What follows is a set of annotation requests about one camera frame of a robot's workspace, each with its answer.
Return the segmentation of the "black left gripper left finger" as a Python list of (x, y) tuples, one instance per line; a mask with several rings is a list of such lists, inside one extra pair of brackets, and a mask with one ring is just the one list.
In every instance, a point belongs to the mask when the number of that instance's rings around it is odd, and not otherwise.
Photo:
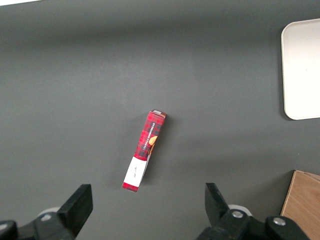
[(82, 184), (60, 208), (47, 209), (35, 219), (34, 238), (75, 240), (92, 211), (92, 186)]

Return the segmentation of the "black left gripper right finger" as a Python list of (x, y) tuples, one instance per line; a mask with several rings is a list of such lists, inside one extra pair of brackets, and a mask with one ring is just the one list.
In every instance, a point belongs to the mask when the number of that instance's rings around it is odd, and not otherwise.
[(240, 209), (231, 209), (215, 183), (205, 184), (205, 211), (210, 227), (198, 240), (241, 240), (250, 223), (250, 217)]

